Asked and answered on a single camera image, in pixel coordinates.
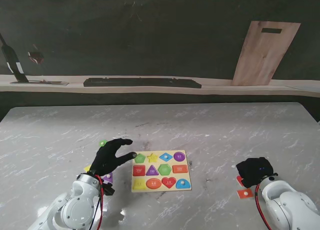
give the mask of black gloved hand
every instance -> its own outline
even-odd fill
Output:
[[[264,157],[248,158],[236,165],[242,184],[248,189],[261,183],[265,176],[274,175],[274,169],[270,162]]]
[[[116,157],[116,152],[121,146],[131,145],[132,142],[133,141],[130,139],[122,138],[108,141],[104,146],[99,148],[89,172],[94,175],[98,174],[99,176],[103,176],[111,173],[125,162],[134,159],[137,156],[135,152],[130,152],[126,155]]]

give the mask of purple circle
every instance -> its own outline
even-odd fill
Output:
[[[182,162],[183,160],[185,160],[186,156],[180,152],[177,151],[174,155],[173,155],[174,160],[176,160],[177,162]]]

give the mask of green hexagon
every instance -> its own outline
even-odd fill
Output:
[[[146,156],[139,153],[135,158],[134,161],[136,164],[143,164],[145,162]]]
[[[171,167],[169,164],[160,164],[158,172],[161,174],[161,176],[168,176],[171,173]]]

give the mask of wooden puzzle board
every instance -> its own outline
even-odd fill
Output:
[[[137,151],[136,153],[137,157],[132,160],[133,193],[192,189],[186,151]]]

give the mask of red puzzle piece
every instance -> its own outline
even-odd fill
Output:
[[[133,166],[132,175],[134,177],[145,176],[146,175],[146,166],[145,165],[135,165],[135,166]]]
[[[242,178],[241,176],[237,176],[237,177],[236,177],[236,180],[238,181],[238,183],[239,183],[242,187],[244,187],[244,185],[243,185],[242,182],[241,182],[242,179],[243,179],[243,178]]]
[[[250,188],[238,190],[236,192],[240,199],[252,198],[254,196]]]
[[[168,189],[172,188],[172,186],[175,185],[176,181],[177,180],[174,177],[170,177],[170,178],[164,177],[164,178],[162,178],[163,185],[165,185]]]

